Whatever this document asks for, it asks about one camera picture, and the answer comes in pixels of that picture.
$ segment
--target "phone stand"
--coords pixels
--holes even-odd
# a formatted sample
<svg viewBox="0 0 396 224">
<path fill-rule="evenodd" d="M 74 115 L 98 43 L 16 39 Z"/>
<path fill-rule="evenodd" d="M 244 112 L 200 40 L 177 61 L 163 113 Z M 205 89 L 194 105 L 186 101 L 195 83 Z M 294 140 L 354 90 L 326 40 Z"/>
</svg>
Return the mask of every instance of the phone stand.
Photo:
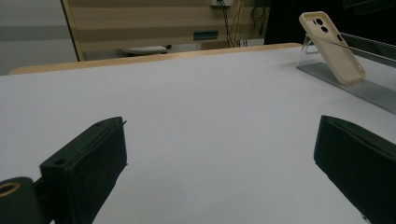
<svg viewBox="0 0 396 224">
<path fill-rule="evenodd" d="M 317 36 L 313 38 L 333 44 L 335 48 L 351 50 L 366 71 L 364 80 L 351 85 L 341 84 L 309 35 L 305 35 L 297 68 L 396 115 L 396 47 L 354 35 L 340 35 L 348 46 Z"/>
</svg>

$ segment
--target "white wall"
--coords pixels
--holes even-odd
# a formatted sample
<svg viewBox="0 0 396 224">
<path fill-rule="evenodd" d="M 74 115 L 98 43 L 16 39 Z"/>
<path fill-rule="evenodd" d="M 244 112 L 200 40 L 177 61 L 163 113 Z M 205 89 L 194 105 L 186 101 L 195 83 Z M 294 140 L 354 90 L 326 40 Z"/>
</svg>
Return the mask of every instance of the white wall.
<svg viewBox="0 0 396 224">
<path fill-rule="evenodd" d="M 61 0 L 0 1 L 0 75 L 27 65 L 76 61 Z"/>
</svg>

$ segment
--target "camera cutout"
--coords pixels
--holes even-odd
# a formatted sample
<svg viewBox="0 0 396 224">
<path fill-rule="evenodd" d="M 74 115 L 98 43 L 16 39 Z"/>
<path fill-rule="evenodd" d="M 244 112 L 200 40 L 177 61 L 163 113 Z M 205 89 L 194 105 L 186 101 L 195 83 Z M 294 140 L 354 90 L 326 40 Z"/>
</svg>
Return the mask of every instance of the camera cutout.
<svg viewBox="0 0 396 224">
<path fill-rule="evenodd" d="M 323 21 L 322 21 L 321 19 L 317 19 L 317 23 L 318 23 L 319 25 L 323 25 Z"/>
<path fill-rule="evenodd" d="M 322 31 L 324 32 L 324 33 L 328 33 L 329 32 L 329 30 L 326 28 L 326 27 L 324 27 L 324 26 L 322 26 L 322 27 L 320 27 L 321 29 L 322 29 Z"/>
</svg>

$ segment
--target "phone case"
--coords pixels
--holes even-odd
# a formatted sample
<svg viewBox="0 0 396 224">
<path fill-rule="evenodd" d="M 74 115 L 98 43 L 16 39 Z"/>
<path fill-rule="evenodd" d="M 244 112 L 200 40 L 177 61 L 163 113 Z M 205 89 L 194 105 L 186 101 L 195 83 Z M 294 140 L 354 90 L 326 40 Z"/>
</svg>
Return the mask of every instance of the phone case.
<svg viewBox="0 0 396 224">
<path fill-rule="evenodd" d="M 347 42 L 326 13 L 305 12 L 299 21 L 341 84 L 354 84 L 366 77 L 363 67 L 352 51 L 342 47 L 347 47 Z"/>
</svg>

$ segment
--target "white tabletop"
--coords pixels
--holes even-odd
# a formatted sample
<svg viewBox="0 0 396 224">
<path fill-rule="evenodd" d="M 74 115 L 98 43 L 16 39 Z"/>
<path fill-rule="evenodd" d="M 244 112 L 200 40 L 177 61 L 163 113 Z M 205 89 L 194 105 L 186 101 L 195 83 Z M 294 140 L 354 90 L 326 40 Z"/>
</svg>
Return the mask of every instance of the white tabletop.
<svg viewBox="0 0 396 224">
<path fill-rule="evenodd" d="M 94 223 L 365 223 L 315 165 L 321 115 L 396 116 L 295 68 L 299 48 L 0 77 L 0 180 L 123 116 L 129 165 Z"/>
</svg>

